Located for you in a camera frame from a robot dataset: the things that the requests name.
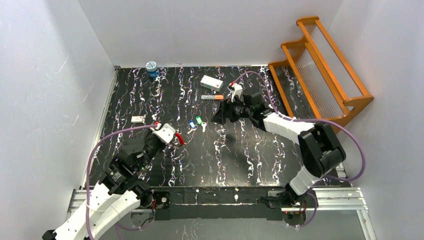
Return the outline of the key with green tag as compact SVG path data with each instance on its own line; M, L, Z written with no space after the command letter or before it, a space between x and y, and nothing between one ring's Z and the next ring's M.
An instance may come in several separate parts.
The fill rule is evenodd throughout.
M195 120L196 120L197 124L201 126L202 132L205 133L206 128L207 128L207 122L203 121L203 119L200 116L196 116Z

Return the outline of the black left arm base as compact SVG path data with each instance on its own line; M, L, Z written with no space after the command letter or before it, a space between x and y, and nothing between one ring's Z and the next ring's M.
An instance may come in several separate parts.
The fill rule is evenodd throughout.
M166 210L170 207L171 194L165 188L151 188L142 195L140 208L153 212L156 210Z

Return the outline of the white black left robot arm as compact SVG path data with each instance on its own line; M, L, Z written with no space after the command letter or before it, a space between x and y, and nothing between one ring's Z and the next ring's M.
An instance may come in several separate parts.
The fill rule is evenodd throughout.
M44 240L98 240L126 214L138 207L151 207L152 187L139 175L152 159L169 145L184 139L169 124L152 127L136 149L121 149L105 168L86 200L58 228L47 230Z

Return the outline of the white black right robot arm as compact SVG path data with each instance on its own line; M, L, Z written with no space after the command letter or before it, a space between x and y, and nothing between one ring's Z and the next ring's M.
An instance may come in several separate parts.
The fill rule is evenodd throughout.
M249 119L254 127L291 140L300 147L303 166L284 187L280 199L294 204L307 191L346 159L346 153L329 123L291 121L266 106L259 93L242 94L220 101L211 122L224 125Z

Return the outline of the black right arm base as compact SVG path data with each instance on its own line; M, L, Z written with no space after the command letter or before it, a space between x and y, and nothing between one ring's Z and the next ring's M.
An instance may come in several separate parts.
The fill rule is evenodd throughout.
M307 191L301 196L293 196L283 190L270 190L261 196L258 204L265 204L270 209L280 209L283 221L288 227L301 228L307 226L315 217L319 203L314 191Z

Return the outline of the white orange marker pen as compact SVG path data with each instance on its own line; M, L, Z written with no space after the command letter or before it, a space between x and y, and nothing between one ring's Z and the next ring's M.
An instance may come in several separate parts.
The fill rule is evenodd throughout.
M218 100L221 101L224 99L224 96L221 94L218 95L201 95L202 100Z

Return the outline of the small white eraser block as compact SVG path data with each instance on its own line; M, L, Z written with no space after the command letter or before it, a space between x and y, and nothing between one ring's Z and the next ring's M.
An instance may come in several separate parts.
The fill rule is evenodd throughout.
M145 116L132 116L131 117L131 123L133 123L133 124L144 124L145 123Z

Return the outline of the white green small box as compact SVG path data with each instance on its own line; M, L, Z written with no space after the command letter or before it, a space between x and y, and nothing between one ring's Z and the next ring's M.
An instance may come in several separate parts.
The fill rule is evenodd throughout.
M200 85L207 89L220 92L224 82L211 76L204 75L200 80Z

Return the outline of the key with blue tag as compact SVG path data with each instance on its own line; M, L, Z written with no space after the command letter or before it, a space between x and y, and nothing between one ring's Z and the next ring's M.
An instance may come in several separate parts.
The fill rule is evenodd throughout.
M188 134L190 134L190 133L192 133L192 132L194 132L196 129L197 129L197 125L196 125L196 123L193 121L193 120L190 120L189 122L188 122L188 125L189 125L189 130L188 130Z

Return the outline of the blue jar with white lid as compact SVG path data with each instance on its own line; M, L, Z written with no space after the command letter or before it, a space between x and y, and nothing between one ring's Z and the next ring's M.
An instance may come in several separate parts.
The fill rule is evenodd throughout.
M147 75L154 79L157 78L160 74L159 67L155 61L149 61L145 65L145 71L147 72Z

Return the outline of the orange wooden tiered rack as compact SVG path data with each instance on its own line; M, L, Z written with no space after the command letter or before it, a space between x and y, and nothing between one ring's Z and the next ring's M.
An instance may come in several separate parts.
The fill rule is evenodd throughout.
M345 127L374 99L318 16L301 17L298 40L280 45L285 59L268 68L285 113Z

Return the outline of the aluminium frame rail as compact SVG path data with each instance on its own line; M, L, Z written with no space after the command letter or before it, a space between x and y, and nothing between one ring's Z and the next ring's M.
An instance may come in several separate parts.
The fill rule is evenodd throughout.
M170 194L170 206L251 206L259 203L275 187L158 187L155 193ZM369 208L359 187L318 187L314 189L318 210L358 210Z

